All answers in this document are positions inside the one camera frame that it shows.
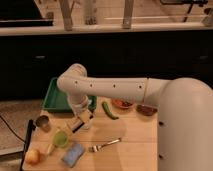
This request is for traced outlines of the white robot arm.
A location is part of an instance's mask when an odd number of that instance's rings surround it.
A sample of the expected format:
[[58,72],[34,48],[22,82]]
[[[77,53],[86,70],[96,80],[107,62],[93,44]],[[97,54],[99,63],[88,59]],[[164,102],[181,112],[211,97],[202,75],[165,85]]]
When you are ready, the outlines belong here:
[[194,78],[94,78],[81,64],[57,79],[77,116],[90,95],[155,107],[157,171],[213,171],[213,88]]

